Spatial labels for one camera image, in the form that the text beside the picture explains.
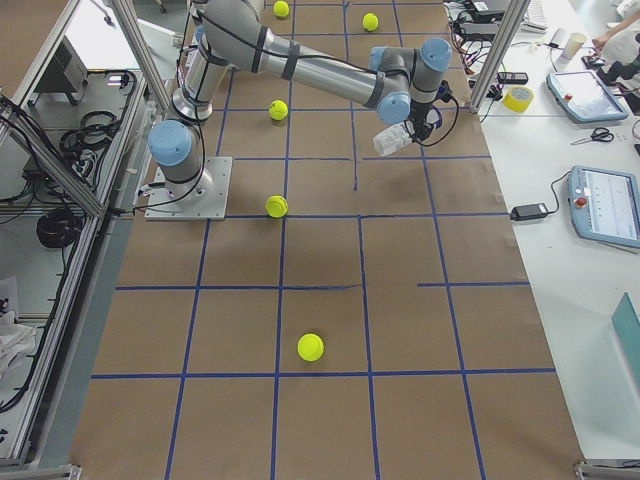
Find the tennis ball near arm base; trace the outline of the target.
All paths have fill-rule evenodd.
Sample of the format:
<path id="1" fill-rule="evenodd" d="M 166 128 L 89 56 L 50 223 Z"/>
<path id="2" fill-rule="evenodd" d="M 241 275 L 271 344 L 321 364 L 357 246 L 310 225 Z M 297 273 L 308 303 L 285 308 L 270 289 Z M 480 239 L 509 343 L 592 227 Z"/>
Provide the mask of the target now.
<path id="1" fill-rule="evenodd" d="M 283 218 L 289 210 L 287 200 L 281 195 L 269 196 L 265 202 L 265 211 L 271 218 Z"/>

